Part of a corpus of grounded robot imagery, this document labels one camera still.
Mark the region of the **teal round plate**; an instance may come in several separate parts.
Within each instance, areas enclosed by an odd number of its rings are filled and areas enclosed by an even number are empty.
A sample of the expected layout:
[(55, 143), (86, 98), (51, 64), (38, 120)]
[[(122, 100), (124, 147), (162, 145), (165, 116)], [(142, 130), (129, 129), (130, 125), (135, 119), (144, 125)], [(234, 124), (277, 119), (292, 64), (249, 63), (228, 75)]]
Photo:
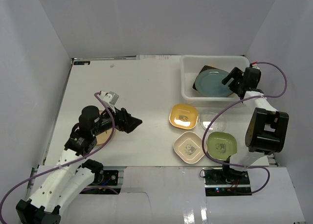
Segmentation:
[(228, 72), (220, 69), (207, 69), (202, 71), (194, 81), (195, 89), (204, 97), (228, 97), (233, 91), (222, 80)]

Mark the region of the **black square amber plate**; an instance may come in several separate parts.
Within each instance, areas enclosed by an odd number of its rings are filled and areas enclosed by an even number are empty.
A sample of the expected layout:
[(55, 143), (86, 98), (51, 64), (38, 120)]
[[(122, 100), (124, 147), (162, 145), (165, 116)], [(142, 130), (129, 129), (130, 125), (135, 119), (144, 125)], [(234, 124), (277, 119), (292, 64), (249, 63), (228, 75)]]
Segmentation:
[[(203, 68), (200, 70), (200, 72), (198, 73), (197, 77), (198, 77), (202, 72), (204, 72), (204, 71), (206, 71), (206, 70), (218, 70), (218, 69), (215, 68), (215, 67), (212, 67), (212, 66), (205, 65), (205, 66), (203, 66)], [(197, 91), (197, 88), (196, 88), (196, 86), (195, 86), (195, 82), (196, 82), (196, 81), (194, 81), (192, 88)]]

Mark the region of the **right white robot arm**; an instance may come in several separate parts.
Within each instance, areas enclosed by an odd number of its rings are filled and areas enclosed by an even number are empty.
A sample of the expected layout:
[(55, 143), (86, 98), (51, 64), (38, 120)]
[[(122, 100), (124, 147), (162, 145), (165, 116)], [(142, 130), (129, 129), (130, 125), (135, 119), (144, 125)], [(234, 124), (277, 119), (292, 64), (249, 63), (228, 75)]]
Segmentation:
[(243, 177), (248, 167), (259, 158), (282, 151), (287, 134), (289, 115), (274, 108), (264, 93), (257, 88), (261, 71), (247, 67), (241, 71), (235, 67), (223, 80), (222, 84), (253, 109), (253, 114), (245, 135), (245, 147), (226, 159), (221, 171), (221, 179), (226, 184), (233, 184)]

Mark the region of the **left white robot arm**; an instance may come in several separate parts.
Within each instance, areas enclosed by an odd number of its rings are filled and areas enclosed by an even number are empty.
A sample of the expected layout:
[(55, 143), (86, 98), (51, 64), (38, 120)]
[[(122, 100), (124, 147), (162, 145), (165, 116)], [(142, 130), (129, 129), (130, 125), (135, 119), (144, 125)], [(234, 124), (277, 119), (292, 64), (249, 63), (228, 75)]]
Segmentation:
[(131, 133), (142, 120), (131, 116), (125, 108), (84, 107), (79, 122), (71, 130), (56, 167), (28, 200), (20, 200), (16, 211), (23, 224), (58, 224), (61, 214), (88, 185), (103, 180), (102, 163), (89, 159), (97, 144), (97, 136), (108, 130)]

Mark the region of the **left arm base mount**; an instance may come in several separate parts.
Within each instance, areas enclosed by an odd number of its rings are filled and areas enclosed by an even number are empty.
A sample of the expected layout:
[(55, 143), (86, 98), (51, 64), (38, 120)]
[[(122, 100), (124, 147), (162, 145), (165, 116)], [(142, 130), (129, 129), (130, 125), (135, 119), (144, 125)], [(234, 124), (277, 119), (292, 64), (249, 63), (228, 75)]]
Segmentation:
[(121, 169), (104, 169), (94, 183), (83, 189), (80, 194), (118, 195), (123, 183), (124, 171)]

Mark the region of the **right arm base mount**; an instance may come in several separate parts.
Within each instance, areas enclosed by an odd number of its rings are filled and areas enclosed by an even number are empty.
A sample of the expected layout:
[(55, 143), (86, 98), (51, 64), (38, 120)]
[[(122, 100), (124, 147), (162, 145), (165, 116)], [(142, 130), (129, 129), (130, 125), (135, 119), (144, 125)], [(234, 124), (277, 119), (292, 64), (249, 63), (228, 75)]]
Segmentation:
[(251, 196), (252, 190), (247, 172), (226, 173), (222, 167), (202, 168), (199, 172), (204, 181), (207, 197)]

